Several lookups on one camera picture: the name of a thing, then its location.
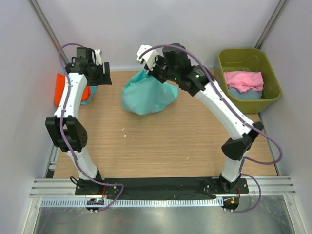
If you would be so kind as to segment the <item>teal t shirt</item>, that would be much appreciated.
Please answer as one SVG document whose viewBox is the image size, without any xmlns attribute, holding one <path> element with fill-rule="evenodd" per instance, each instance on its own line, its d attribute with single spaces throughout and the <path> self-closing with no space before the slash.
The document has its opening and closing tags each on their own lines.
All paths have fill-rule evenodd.
<svg viewBox="0 0 312 234">
<path fill-rule="evenodd" d="M 145 69 L 133 75 L 121 91 L 123 110 L 143 116 L 164 110 L 178 98 L 179 88 L 161 83 Z"/>
</svg>

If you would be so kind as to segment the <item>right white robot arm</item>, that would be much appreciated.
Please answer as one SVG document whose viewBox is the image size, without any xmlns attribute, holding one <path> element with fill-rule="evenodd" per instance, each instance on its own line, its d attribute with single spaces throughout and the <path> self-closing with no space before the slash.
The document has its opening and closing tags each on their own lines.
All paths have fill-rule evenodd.
<svg viewBox="0 0 312 234">
<path fill-rule="evenodd" d="M 246 117 L 222 94 L 218 82 L 207 68 L 192 65 L 185 47 L 179 43 L 163 47 L 162 54 L 149 45 L 143 45 L 137 53 L 137 60 L 144 63 L 147 74 L 159 82 L 175 82 L 181 90 L 197 98 L 223 124 L 230 137 L 221 147 L 226 160 L 218 183 L 223 192 L 231 193 L 238 187 L 243 159 L 263 125 Z"/>
</svg>

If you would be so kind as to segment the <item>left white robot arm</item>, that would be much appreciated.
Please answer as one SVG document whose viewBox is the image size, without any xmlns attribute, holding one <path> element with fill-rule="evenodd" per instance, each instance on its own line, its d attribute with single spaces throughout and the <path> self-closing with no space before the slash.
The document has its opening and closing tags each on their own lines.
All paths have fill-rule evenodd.
<svg viewBox="0 0 312 234">
<path fill-rule="evenodd" d="M 110 65 L 102 61 L 102 51 L 78 45 L 76 56 L 64 65 L 65 79 L 57 110 L 45 120 L 53 145 L 74 163 L 78 178 L 70 180 L 76 195 L 99 195 L 104 183 L 87 150 L 88 134 L 78 119 L 83 91 L 88 86 L 111 85 Z"/>
</svg>

